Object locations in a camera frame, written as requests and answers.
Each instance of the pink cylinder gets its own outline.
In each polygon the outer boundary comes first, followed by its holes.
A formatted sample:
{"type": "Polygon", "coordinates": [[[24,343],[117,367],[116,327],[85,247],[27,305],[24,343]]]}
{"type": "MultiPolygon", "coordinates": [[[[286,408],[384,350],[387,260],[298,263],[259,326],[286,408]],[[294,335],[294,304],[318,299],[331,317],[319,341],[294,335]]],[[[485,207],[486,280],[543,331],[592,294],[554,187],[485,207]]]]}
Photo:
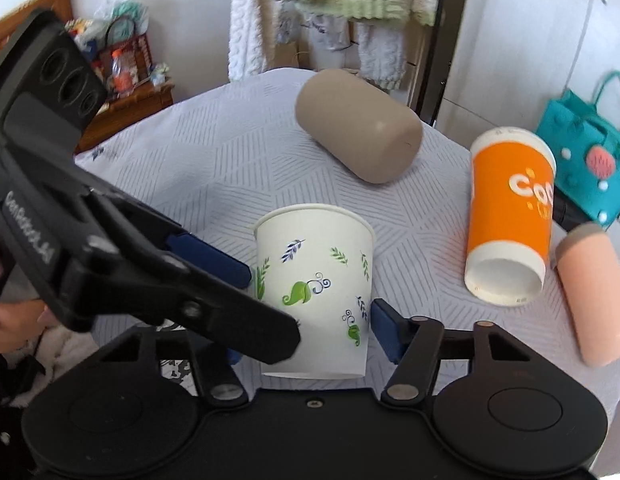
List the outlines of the pink cylinder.
{"type": "Polygon", "coordinates": [[[597,367],[618,359],[620,263],[608,235],[583,224],[559,243],[556,259],[583,360],[597,367]]]}

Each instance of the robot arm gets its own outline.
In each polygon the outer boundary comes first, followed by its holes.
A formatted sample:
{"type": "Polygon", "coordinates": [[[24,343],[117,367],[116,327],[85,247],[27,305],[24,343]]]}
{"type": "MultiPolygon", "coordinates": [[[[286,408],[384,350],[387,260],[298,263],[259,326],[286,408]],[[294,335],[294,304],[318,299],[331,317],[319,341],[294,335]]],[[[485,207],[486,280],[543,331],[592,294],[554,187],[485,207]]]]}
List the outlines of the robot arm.
{"type": "Polygon", "coordinates": [[[97,314],[169,318],[262,362],[290,357],[296,320],[238,290],[250,282],[244,264],[74,164],[105,96],[51,11],[10,38],[0,54],[0,248],[72,330],[90,330],[97,314]]]}

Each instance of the fingernail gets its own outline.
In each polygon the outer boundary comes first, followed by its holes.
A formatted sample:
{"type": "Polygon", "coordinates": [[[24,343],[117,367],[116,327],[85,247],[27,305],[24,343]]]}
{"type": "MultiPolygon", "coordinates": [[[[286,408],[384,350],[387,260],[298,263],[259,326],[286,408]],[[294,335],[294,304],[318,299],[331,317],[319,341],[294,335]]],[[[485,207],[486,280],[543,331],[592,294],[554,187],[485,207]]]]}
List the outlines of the fingernail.
{"type": "Polygon", "coordinates": [[[47,305],[43,309],[43,312],[37,318],[37,323],[45,325],[45,326],[51,326],[51,325],[57,324],[55,315],[52,313],[52,311],[48,308],[47,305]]]}

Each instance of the white bedsheet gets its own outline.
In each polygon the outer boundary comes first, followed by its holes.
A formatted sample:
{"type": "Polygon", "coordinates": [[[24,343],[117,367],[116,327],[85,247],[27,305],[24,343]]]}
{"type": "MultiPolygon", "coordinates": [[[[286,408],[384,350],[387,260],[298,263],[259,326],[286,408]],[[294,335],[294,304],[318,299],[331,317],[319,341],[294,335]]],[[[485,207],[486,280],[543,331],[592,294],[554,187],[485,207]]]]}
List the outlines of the white bedsheet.
{"type": "MultiPolygon", "coordinates": [[[[538,300],[517,308],[490,306],[466,290],[468,151],[425,125],[412,167],[392,184],[366,184],[296,124],[296,95],[311,75],[280,69],[196,96],[131,126],[77,163],[250,266],[256,264],[252,226],[263,214],[303,202],[357,212],[378,238],[374,298],[404,316],[439,319],[447,328],[468,330],[477,320],[493,320],[593,391],[612,420],[620,399],[620,359],[598,369],[581,362],[554,273],[538,300]]],[[[108,319],[98,331],[111,336],[127,325],[108,319]]],[[[374,338],[360,380],[266,378],[247,358],[236,367],[250,393],[259,386],[367,385],[379,394],[393,369],[374,338]]],[[[443,362],[437,390],[466,369],[464,362],[443,362]]],[[[173,372],[189,382],[187,373],[173,372]]]]}

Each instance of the shopping bag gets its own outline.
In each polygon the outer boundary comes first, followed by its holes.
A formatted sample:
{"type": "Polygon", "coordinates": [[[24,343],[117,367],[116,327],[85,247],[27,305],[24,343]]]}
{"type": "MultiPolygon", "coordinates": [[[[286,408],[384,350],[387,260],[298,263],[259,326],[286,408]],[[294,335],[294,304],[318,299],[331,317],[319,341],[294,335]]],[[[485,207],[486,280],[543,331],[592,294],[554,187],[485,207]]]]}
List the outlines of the shopping bag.
{"type": "Polygon", "coordinates": [[[591,103],[571,90],[548,103],[536,130],[556,159],[554,185],[589,218],[607,226],[620,215],[620,131],[597,112],[611,72],[591,103]]]}

